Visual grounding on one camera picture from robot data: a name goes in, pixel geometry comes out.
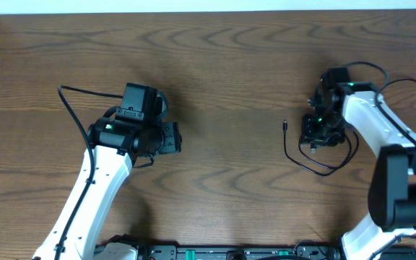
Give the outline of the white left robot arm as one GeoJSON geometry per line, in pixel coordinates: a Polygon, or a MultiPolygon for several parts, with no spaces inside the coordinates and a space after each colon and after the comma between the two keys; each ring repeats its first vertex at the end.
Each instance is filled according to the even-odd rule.
{"type": "Polygon", "coordinates": [[[78,178],[48,237],[34,259],[137,260],[136,246],[125,242],[97,245],[105,219],[122,183],[139,157],[179,153],[182,136],[178,123],[167,122],[165,94],[153,87],[128,83],[121,104],[109,108],[85,129],[75,124],[86,150],[78,178]]]}

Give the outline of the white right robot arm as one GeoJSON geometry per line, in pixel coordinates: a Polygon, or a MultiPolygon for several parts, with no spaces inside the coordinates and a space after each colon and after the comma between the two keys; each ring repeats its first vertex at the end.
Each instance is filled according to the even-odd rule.
{"type": "Polygon", "coordinates": [[[300,144],[334,147],[357,130],[376,156],[368,213],[339,240],[332,259],[377,259],[416,234],[416,133],[397,117],[372,82],[354,82],[347,67],[328,69],[303,117],[300,144]]]}

